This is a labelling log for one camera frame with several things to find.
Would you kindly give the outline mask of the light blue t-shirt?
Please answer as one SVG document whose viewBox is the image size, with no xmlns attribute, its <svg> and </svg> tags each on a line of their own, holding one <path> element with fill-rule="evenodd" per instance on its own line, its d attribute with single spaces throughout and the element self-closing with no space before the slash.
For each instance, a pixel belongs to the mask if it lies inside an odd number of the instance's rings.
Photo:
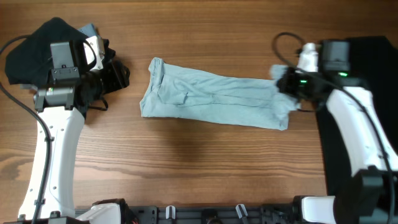
<svg viewBox="0 0 398 224">
<path fill-rule="evenodd" d="M 270 80 L 224 77 L 179 67 L 155 57 L 139 106 L 145 118 L 183 118 L 219 124 L 286 130 L 299 101 L 277 88 L 287 67 L 273 65 Z"/>
</svg>

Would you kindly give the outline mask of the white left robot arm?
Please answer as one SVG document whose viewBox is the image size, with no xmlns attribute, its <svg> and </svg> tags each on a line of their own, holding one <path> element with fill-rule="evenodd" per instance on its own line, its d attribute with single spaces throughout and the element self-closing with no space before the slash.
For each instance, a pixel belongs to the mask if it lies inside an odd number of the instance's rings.
<svg viewBox="0 0 398 224">
<path fill-rule="evenodd" d="M 37 144 L 29 187 L 19 209 L 24 223 L 47 223 L 53 214 L 75 216 L 73 175 L 76 149 L 91 103 L 129 85 L 119 60 L 80 73 L 70 67 L 63 79 L 40 87 L 35 96 Z"/>
</svg>

